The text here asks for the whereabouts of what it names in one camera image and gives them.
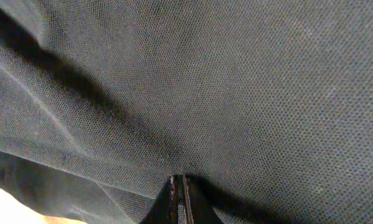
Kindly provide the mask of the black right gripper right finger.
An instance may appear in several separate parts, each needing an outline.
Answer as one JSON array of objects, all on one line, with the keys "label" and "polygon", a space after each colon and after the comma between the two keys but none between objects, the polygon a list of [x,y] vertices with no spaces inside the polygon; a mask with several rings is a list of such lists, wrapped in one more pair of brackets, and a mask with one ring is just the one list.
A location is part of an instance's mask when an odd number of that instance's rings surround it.
[{"label": "black right gripper right finger", "polygon": [[194,181],[182,175],[183,201],[187,224],[223,224]]}]

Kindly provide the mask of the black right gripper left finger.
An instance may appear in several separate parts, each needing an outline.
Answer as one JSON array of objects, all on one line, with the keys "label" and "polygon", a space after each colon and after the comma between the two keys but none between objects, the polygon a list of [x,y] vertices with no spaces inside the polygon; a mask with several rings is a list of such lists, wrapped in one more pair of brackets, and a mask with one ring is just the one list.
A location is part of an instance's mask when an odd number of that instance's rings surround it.
[{"label": "black right gripper left finger", "polygon": [[140,224],[178,223],[178,177],[170,176]]}]

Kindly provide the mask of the black polo shirt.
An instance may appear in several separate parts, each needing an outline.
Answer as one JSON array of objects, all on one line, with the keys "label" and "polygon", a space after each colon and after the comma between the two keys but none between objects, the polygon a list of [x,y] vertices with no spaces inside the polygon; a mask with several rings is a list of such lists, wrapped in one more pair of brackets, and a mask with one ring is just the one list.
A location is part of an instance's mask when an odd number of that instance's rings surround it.
[{"label": "black polo shirt", "polygon": [[0,1],[0,189],[139,223],[373,223],[373,1]]}]

